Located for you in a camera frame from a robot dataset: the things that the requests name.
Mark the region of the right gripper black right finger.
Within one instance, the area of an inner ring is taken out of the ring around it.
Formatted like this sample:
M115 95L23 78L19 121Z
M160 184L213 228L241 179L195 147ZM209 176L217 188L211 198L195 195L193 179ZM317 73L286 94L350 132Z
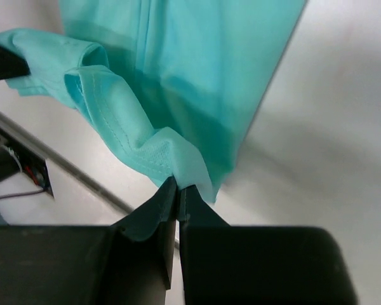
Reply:
M357 304L342 251L313 226L232 226L195 187L181 191L187 304Z

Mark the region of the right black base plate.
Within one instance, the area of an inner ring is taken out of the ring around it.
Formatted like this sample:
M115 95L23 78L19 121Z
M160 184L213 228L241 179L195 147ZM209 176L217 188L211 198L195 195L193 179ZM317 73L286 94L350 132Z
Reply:
M1 195L0 200L47 193L53 196L45 160L0 130L0 183L22 173L37 186L37 191Z

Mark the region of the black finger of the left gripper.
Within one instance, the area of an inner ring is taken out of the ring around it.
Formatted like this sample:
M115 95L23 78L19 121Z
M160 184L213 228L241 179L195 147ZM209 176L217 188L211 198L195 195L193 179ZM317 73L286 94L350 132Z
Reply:
M0 80L28 76L27 62L10 50L0 46Z

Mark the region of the aluminium rail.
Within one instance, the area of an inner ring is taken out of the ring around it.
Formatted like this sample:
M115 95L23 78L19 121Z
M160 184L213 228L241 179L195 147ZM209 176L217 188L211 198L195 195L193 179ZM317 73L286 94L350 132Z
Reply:
M17 142L23 144L30 151L43 159L49 159L58 165L63 171L71 174L74 178L80 181L90 191L101 197L102 200L114 205L120 211L130 214L134 208L123 200L118 198L112 192L108 191L105 187L101 186L98 182L86 175L72 163L68 162L65 158L55 152L52 148L48 147L42 141L29 132L24 130L21 126L16 124L11 119L7 118L0 112L0 130Z

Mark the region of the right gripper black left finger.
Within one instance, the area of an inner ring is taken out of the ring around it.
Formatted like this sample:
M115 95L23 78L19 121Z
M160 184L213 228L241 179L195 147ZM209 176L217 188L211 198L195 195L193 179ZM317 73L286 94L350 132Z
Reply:
M109 226L0 226L0 304L163 304L177 182Z

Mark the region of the teal t shirt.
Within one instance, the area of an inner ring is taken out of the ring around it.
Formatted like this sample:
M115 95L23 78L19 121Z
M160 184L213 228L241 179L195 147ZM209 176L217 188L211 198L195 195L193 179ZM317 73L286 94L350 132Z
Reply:
M213 203L303 1L60 1L63 34L0 32L30 75L7 84L76 109L155 184Z

